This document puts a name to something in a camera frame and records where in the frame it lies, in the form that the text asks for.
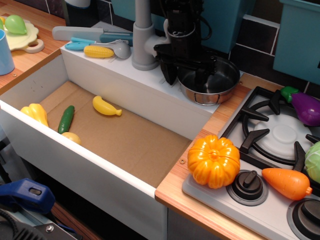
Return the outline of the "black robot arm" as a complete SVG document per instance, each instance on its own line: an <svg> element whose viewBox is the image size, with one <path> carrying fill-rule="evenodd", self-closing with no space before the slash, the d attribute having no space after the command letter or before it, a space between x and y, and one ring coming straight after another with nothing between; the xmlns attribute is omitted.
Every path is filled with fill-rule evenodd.
<svg viewBox="0 0 320 240"><path fill-rule="evenodd" d="M197 92L202 91L209 76L215 73L216 63L214 53L202 46L202 41L212 35L211 27L205 38L201 35L201 23L208 24L201 16L203 3L202 0L161 0L170 43L157 44L153 48L165 80L173 84L178 69L193 71L192 88Z"/></svg>

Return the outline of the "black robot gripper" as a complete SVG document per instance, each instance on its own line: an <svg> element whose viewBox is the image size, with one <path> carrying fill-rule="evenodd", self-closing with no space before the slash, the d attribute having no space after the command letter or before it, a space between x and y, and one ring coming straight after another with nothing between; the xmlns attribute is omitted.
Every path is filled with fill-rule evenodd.
<svg viewBox="0 0 320 240"><path fill-rule="evenodd" d="M202 46L201 37L192 34L185 37L172 37L169 44L154 46L160 69L166 82L173 85L177 78L178 67L195 71L195 91L208 93L208 79L216 73L216 57Z"/></svg>

